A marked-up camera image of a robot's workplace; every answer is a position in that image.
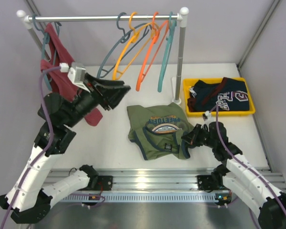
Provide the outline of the green tank top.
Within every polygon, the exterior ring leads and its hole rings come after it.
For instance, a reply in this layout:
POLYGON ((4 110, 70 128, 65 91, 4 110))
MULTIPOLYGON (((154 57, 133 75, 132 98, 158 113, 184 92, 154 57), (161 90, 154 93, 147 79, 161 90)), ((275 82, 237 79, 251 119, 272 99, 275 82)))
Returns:
POLYGON ((144 160, 155 160, 167 155, 189 159, 189 150, 182 149, 182 136, 194 126, 188 122, 182 108, 175 104, 127 107, 130 121, 128 139, 137 144, 144 160))

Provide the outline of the slate blue hanger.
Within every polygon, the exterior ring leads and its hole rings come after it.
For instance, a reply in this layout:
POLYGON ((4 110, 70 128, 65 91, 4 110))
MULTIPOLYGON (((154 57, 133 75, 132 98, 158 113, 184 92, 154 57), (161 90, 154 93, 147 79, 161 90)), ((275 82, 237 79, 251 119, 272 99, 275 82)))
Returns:
MULTIPOLYGON (((130 40, 130 37, 131 37, 131 33, 132 33, 132 30, 130 29, 128 32, 125 32, 125 29, 123 27, 120 27, 119 25, 119 21, 120 21, 120 18, 122 16, 126 15, 126 12, 121 12, 118 16, 117 16, 117 19, 116 19, 116 27, 119 29, 119 30, 122 30, 123 32, 123 36, 115 43, 115 45, 109 50, 109 52, 107 53, 107 55, 105 56, 104 60, 102 61, 101 65, 100 65, 100 68, 97 72, 97 75, 96 77, 99 78, 99 79, 102 79, 104 77, 106 77, 114 68, 115 68, 115 64, 109 68, 109 69, 105 69, 104 66, 106 65, 109 57, 111 56, 111 54, 113 53, 113 51, 117 48, 117 46, 119 44, 124 44, 126 42, 128 42, 130 40)), ((142 35, 139 35, 139 38, 133 43, 133 45, 130 47, 129 50, 127 50, 125 52, 125 54, 122 55, 122 59, 124 57, 126 57, 148 34, 149 32, 151 31, 152 29, 152 26, 151 25, 148 25, 146 28, 144 28, 144 31, 143 31, 143 34, 142 35)))

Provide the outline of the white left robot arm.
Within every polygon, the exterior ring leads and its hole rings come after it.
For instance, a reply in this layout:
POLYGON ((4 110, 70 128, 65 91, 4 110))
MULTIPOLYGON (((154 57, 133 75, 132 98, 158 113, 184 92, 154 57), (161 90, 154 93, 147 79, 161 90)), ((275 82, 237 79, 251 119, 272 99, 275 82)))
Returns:
POLYGON ((72 101, 59 93, 41 98, 38 115, 44 119, 28 162, 15 186, 0 196, 0 206, 17 224, 40 222, 59 201, 81 189, 98 185, 98 172, 90 165, 49 186, 44 185, 54 164, 66 152, 76 133, 72 128, 97 106, 114 109, 130 91, 123 81, 101 80, 89 74, 72 101))

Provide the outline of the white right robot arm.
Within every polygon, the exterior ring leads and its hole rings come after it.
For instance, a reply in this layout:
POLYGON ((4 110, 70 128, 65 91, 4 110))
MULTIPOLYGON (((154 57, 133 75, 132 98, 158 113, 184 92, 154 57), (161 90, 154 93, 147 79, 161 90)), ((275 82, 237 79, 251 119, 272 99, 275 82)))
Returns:
POLYGON ((220 162, 213 172, 213 184, 235 193, 255 214, 262 229, 286 229, 286 192, 268 181, 227 137, 221 122, 197 124, 182 139, 188 146, 207 146, 220 162))

